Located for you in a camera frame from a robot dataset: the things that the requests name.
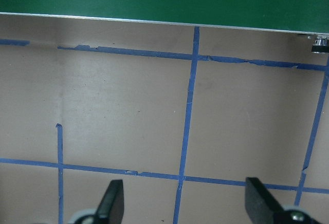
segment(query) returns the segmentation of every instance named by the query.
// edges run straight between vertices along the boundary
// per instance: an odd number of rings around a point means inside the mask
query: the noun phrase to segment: blue painter's tape
[[[30,41],[0,39],[0,45],[26,46],[28,44],[30,44]]]
[[[296,198],[295,198],[295,202],[294,202],[295,206],[299,206],[300,199],[302,198],[302,192],[303,192],[305,179],[306,179],[306,174],[302,173],[301,178],[299,180],[299,185],[297,187],[297,193],[296,193]]]
[[[304,187],[303,188],[303,192],[329,194],[329,189],[319,189],[319,188]]]
[[[137,176],[178,180],[178,175],[173,175],[173,174],[159,174],[159,173],[142,172],[142,173],[137,174]]]
[[[302,169],[302,173],[301,173],[301,179],[299,181],[299,185],[298,185],[298,188],[297,188],[297,193],[296,193],[296,198],[295,198],[295,205],[296,206],[298,206],[299,203],[300,203],[300,199],[301,199],[303,188],[304,188],[305,178],[306,178],[306,170],[309,166],[310,158],[311,158],[314,143],[315,143],[315,138],[316,138],[317,131],[318,131],[318,128],[319,128],[319,123],[320,123],[321,113],[322,113],[322,109],[323,109],[324,99],[325,99],[325,95],[326,95],[327,88],[328,88],[328,78],[329,78],[329,57],[328,57],[328,60],[327,60],[327,65],[326,65],[326,70],[325,70],[323,81],[322,81],[322,87],[321,87],[321,91],[320,91],[317,110],[315,112],[313,126],[312,126],[312,130],[311,130],[311,133],[310,133],[309,142],[308,142],[308,146],[307,146],[307,150],[306,150],[303,169]]]
[[[178,223],[182,186],[183,186],[183,181],[178,182],[177,191],[176,191],[176,199],[175,199],[173,224]]]
[[[64,223],[64,180],[63,167],[58,168],[58,224]]]
[[[58,163],[63,164],[63,127],[61,124],[56,125],[57,128],[57,156]]]
[[[107,169],[104,167],[95,167],[95,166],[80,166],[80,165],[64,164],[63,167],[65,169],[99,172],[99,173],[125,174],[125,175],[135,175],[135,176],[138,175],[137,171],[129,171],[129,170],[122,170],[122,169]]]
[[[182,192],[182,186],[183,186],[183,182],[184,182],[184,178],[185,178],[184,177],[184,171],[185,171],[185,164],[186,164],[187,148],[188,148],[188,143],[189,143],[193,92],[194,92],[194,84],[195,84],[195,78],[196,78],[196,68],[197,68],[197,61],[198,61],[198,54],[199,54],[199,38],[200,38],[199,27],[194,27],[191,73],[190,73],[190,81],[189,81],[188,94],[187,94],[184,134],[183,134],[183,141],[182,141],[182,148],[181,148],[181,157],[180,157],[180,165],[179,165],[179,178],[178,178],[178,187],[177,187],[177,192],[176,192],[176,201],[175,201],[173,224],[178,223],[181,192]]]
[[[225,185],[236,185],[236,186],[245,186],[246,182],[237,181],[237,180],[226,180],[226,179],[212,179],[212,178],[202,178],[202,177],[192,177],[186,176],[186,181],[202,182],[202,183],[211,183],[211,184],[225,184]],[[289,185],[279,185],[279,184],[264,184],[268,189],[275,190],[286,190],[286,191],[295,191],[296,186]]]
[[[326,70],[326,66],[321,66],[321,65],[291,63],[291,62],[282,62],[282,61],[244,60],[244,59],[234,58],[234,57],[199,55],[199,60],[201,60],[201,61],[217,61],[217,62],[223,62],[223,63],[250,63],[250,64],[255,64],[257,66],[296,68],[296,69],[315,70],[315,71],[325,71]]]
[[[124,48],[110,48],[110,47],[90,48],[90,46],[88,46],[88,45],[78,45],[75,48],[69,48],[69,47],[66,48],[66,47],[58,46],[57,48],[65,49],[65,50],[89,51],[89,52],[100,52],[100,53],[115,53],[115,54],[171,58],[171,59],[182,59],[182,60],[191,60],[192,59],[192,55],[186,54],[186,53],[170,53],[170,52],[158,52],[158,51],[148,51],[148,50],[138,50],[138,49],[124,49]]]
[[[18,164],[18,165],[29,165],[29,166],[45,166],[45,167],[58,167],[57,163],[45,162],[45,161],[29,161],[29,160],[17,160],[0,158],[0,163]]]
[[[292,185],[279,185],[279,184],[264,184],[266,188],[273,190],[296,191],[297,186]]]
[[[63,127],[57,128],[57,156],[58,156],[58,224],[64,221],[64,180],[63,180]]]
[[[194,181],[194,182],[202,182],[202,183],[211,183],[211,184],[226,184],[226,185],[238,185],[238,186],[246,185],[246,182],[244,182],[244,181],[211,179],[211,178],[201,178],[201,177],[191,177],[191,176],[186,176],[185,180]]]

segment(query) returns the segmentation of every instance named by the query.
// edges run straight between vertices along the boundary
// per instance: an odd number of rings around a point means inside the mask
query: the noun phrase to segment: metal screw
[[[305,219],[304,214],[301,212],[293,211],[290,215],[292,219],[296,221],[303,221]]]

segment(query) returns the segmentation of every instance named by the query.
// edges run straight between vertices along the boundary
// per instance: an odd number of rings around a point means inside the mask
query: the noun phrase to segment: blue tape grid
[[[29,41],[0,39],[0,45],[26,46],[29,43],[30,43]],[[199,55],[198,54],[198,43],[199,43],[199,28],[195,27],[192,54],[123,49],[123,48],[112,48],[112,47],[90,48],[90,46],[87,46],[87,45],[78,45],[75,48],[58,46],[58,49],[63,49],[63,50],[114,53],[114,54],[136,55],[136,56],[144,56],[144,57],[160,57],[160,58],[182,59],[182,60],[191,60],[192,61],[190,81],[189,81],[189,87],[188,87],[188,96],[187,96],[184,136],[183,136],[183,142],[182,142],[181,160],[180,160],[180,167],[179,167],[178,175],[150,173],[150,172],[139,173],[137,171],[131,171],[131,170],[109,169],[109,168],[103,168],[103,167],[64,164],[63,163],[63,127],[60,124],[56,125],[56,128],[58,130],[58,162],[57,163],[43,162],[43,161],[31,161],[31,160],[17,160],[17,159],[8,159],[8,158],[0,158],[0,163],[58,168],[58,170],[59,170],[59,173],[58,173],[59,224],[63,224],[63,208],[64,208],[64,206],[63,206],[63,203],[64,203],[63,170],[64,169],[177,180],[178,187],[177,187],[177,192],[176,192],[176,201],[175,201],[174,219],[173,219],[173,224],[177,224],[178,217],[179,217],[179,208],[180,208],[182,187],[183,187],[184,181],[203,182],[203,183],[212,183],[212,184],[224,184],[224,185],[234,185],[234,186],[245,186],[244,181],[202,178],[202,177],[192,177],[192,176],[184,175],[187,148],[188,148],[190,122],[191,122],[191,114],[192,114],[192,101],[193,101],[193,91],[194,91],[194,83],[195,83],[195,77],[196,77],[197,61],[216,61],[216,62],[223,62],[223,63],[249,63],[249,64],[255,64],[258,66],[284,67],[284,68],[296,68],[296,69],[305,69],[305,70],[324,71],[325,74],[324,74],[324,79],[323,79],[323,83],[322,83],[321,93],[319,96],[316,115],[315,115],[313,126],[312,126],[312,132],[310,135],[310,139],[309,139],[309,143],[308,143],[308,147],[307,147],[307,151],[306,151],[306,155],[305,155],[305,160],[304,160],[304,165],[303,165],[303,169],[302,169],[302,173],[301,173],[301,180],[299,182],[299,185],[298,186],[276,185],[276,184],[265,184],[265,185],[268,189],[296,191],[295,205],[298,205],[300,203],[302,192],[329,194],[329,189],[304,187],[304,183],[305,183],[305,179],[306,179],[306,170],[309,166],[310,157],[312,155],[312,150],[313,150],[313,146],[315,143],[315,137],[316,137],[316,133],[318,130],[320,117],[321,117],[321,113],[322,113],[324,98],[325,98],[327,86],[328,86],[329,58],[328,58],[327,65],[322,66],[322,65],[314,65],[314,64],[290,63],[290,62],[280,62],[280,61],[263,61],[263,60],[244,60],[244,59],[232,58],[232,57]]]

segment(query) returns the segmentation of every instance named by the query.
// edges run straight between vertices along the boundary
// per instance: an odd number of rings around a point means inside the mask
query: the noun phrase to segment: clamp jaw
[[[68,224],[121,224],[124,212],[123,200],[122,180],[112,180],[96,211],[79,211]]]
[[[246,178],[245,208],[253,224],[320,224],[301,210],[284,210],[258,178]]]

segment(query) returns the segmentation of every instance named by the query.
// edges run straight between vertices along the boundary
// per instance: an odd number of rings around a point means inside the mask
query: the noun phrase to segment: metal edge
[[[259,31],[272,31],[272,32],[285,32],[285,33],[297,33],[297,34],[314,34],[314,35],[329,36],[329,33],[323,33],[323,32],[276,30],[276,29],[264,29],[264,28],[253,28],[253,27],[239,27],[239,26],[225,26],[225,25],[205,25],[205,24],[164,22],[164,21],[151,21],[151,20],[131,20],[131,19],[126,19],[126,18],[88,17],[88,16],[74,16],[74,15],[53,15],[53,14],[38,14],[38,13],[34,14],[34,13],[15,13],[15,12],[0,12],[0,14],[3,14],[3,15],[22,15],[22,16],[40,16],[40,17],[78,18],[78,19],[85,19],[85,20],[105,20],[105,21],[149,23],[149,24],[163,24],[163,25],[199,26],[199,27],[213,27],[213,28],[223,28],[223,29],[259,30]]]

